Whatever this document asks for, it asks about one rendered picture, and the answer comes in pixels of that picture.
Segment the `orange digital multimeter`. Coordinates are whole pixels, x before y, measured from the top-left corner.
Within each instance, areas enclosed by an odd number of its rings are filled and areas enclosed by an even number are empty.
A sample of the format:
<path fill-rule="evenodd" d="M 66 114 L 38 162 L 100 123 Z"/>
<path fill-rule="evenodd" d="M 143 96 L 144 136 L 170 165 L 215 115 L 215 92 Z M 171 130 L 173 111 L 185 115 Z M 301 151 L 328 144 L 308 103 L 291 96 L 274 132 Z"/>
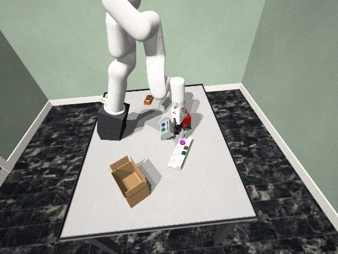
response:
<path fill-rule="evenodd" d="M 146 99 L 144 100 L 144 104 L 145 105 L 150 105 L 151 102 L 153 100 L 153 96 L 152 95 L 147 95 Z"/>

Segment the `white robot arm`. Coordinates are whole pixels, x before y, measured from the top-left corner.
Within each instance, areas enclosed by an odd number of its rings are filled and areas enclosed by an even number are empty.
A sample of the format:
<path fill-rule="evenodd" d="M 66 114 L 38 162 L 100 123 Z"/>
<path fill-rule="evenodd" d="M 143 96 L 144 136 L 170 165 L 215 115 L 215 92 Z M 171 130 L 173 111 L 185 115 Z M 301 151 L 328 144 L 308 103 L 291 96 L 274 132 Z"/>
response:
<path fill-rule="evenodd" d="M 164 76 L 165 47 L 159 15 L 153 11 L 140 13 L 141 0 L 102 0 L 110 54 L 115 60 L 108 68 L 108 98 L 101 97 L 104 110 L 111 115 L 125 112 L 127 78 L 136 66 L 136 40 L 143 42 L 146 54 L 147 79 L 152 96 L 160 105 L 179 108 L 185 105 L 185 80 Z"/>

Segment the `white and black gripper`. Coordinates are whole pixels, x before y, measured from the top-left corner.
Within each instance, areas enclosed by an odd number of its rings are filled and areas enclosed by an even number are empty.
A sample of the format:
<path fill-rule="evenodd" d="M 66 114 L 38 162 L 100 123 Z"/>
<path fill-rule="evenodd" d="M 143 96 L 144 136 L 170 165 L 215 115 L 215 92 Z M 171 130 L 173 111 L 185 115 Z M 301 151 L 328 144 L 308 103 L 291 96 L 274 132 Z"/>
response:
<path fill-rule="evenodd" d="M 182 128 L 182 121 L 185 118 L 185 105 L 179 108 L 171 106 L 171 122 L 173 123 L 174 131 L 180 132 Z M 177 125 L 176 125 L 177 123 Z"/>

